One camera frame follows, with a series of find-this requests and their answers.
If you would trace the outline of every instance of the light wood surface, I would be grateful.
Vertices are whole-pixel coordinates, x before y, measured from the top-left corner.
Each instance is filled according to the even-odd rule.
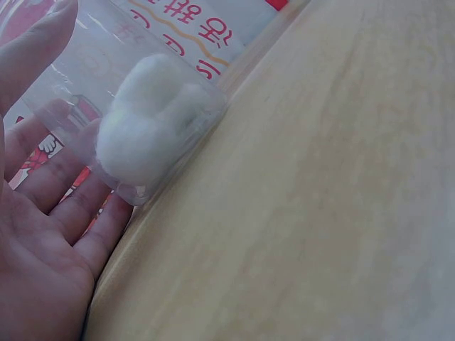
[[[455,1],[313,0],[138,212],[86,340],[455,338]]]

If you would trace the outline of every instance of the palm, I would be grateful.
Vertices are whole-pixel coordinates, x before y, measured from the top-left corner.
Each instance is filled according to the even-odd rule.
[[[55,221],[27,197],[8,188],[3,199],[1,233],[8,244],[0,248],[0,291],[11,300],[5,308],[17,310],[6,318],[21,316],[3,323],[13,327],[9,333],[18,340],[27,340],[31,333],[37,340],[48,340],[49,335],[71,340],[79,333],[92,295],[95,279],[90,267],[57,232]],[[18,299],[25,304],[17,305]],[[28,328],[19,325],[22,318]]]
[[[67,43],[77,2],[66,2],[25,37],[0,49],[2,116]],[[4,80],[14,80],[14,86]],[[61,104],[50,105],[65,110]],[[85,232],[110,189],[91,174],[61,202],[83,169],[67,148],[10,188],[8,182],[46,134],[31,117],[5,134],[4,146],[0,139],[5,179],[0,182],[0,340],[76,340],[95,281],[132,212],[114,195]]]

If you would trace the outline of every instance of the plastic packaging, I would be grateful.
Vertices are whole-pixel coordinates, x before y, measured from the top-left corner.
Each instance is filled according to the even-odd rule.
[[[225,96],[108,0],[79,4],[70,43],[23,100],[91,171],[141,205],[184,167],[222,117]]]

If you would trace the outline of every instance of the white cotton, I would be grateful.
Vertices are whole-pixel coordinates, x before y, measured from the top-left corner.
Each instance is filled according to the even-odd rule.
[[[97,160],[107,174],[127,185],[160,179],[182,156],[192,123],[210,105],[200,85],[182,85],[178,78],[176,83],[175,69],[165,58],[137,64],[100,124]]]
[[[151,55],[140,60],[127,75],[111,110],[117,111],[117,107],[128,104],[138,107],[135,114],[158,113],[177,96],[184,82],[182,72],[168,56]]]

